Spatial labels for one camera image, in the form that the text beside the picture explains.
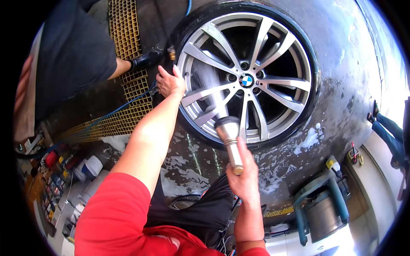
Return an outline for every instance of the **hand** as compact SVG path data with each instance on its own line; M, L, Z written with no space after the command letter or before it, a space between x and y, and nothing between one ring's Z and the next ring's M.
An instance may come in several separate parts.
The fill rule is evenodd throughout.
M175 76L170 75L162 66L158 66L159 74L156 76L158 92L164 97L175 93L182 98L187 89L185 80L176 65L172 70Z
M239 154L241 155L244 170L241 175L232 172L230 163L226 166L226 176L232 192L240 197L243 202L260 204L258 172L259 168L253 160L252 153L248 150L242 137L238 137Z
M21 107L22 102L27 94L28 82L31 73L31 62L33 61L33 56L30 55L23 64L21 69L20 80L17 85L16 97L14 98L14 114Z

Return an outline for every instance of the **blue hose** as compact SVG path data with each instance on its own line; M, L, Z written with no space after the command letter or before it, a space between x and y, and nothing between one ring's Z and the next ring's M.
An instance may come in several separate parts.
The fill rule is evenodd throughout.
M192 7L192 0L188 0L188 8L187 8L187 13L185 14L185 17L187 17L188 14L191 12L191 7Z
M106 118L106 117L108 117L108 116L114 114L115 112L118 112L118 111L120 111L120 110L123 110L123 109L124 109L126 106L128 106L131 102L134 102L134 101L136 101L136 100L139 100L139 99L141 99L144 95L146 95L147 93L149 93L152 89L155 88L156 85L157 85L157 80L155 80L155 81L152 83L151 87L150 87L147 91L145 91L143 94L141 94L140 96L138 96L138 97L136 97L135 99L132 99L131 101L125 103L124 105L122 105L121 107L117 108L116 110L114 110L114 111L108 113L107 115L104 115L104 116L100 117L99 119L97 119L97 120L95 120L93 123L91 123L89 126L87 126L84 130L81 130L81 131L78 131L78 132L76 132L76 133L74 133L74 134L71 134L71 135L68 136L67 138L70 138L71 136L76 136L76 135L78 135L79 133L82 133L82 132L84 132L84 131L86 131L86 130L89 130L91 127L93 127L94 125L96 125L98 122L100 122L100 121L103 120L104 118ZM17 152L16 152L16 156L17 156L17 158L19 158L19 159L41 158L41 157L43 157L46 153L50 153L51 151L55 150L55 149L56 149L58 146L60 146L63 142L64 142L64 140L59 141L59 142L57 142L56 144L54 144L52 147L48 148L47 150L44 150L44 151L42 151L42 152L35 153L35 154L25 155L25 154L20 154L20 153L17 153Z

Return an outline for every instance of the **metal spray gun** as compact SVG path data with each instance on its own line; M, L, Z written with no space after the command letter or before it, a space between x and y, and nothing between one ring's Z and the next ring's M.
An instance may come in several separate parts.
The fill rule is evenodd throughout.
M225 116L215 122L215 130L226 147L232 171L236 175L241 175L244 170L241 156L238 150L240 120L236 116Z

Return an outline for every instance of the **red sleeve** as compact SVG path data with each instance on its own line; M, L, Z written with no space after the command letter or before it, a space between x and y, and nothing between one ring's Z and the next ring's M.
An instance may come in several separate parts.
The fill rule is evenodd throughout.
M269 256L270 254L266 249L255 247L244 251L240 256Z
M88 201L75 231L76 255L129 255L142 247L151 195L137 178L111 173Z

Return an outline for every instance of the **foot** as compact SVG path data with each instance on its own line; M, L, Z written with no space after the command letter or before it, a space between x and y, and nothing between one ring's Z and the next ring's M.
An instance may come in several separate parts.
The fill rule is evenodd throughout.
M130 71L136 71L138 69L149 68L158 64L161 60L162 51L159 49L152 49L148 53L139 55L136 58L128 60L131 62Z
M373 104L373 116L377 117L377 114L379 113L379 107L377 106L377 102L376 100L374 100L374 104Z
M372 124L375 121L374 116L372 116L370 112L367 114L367 121L369 121Z

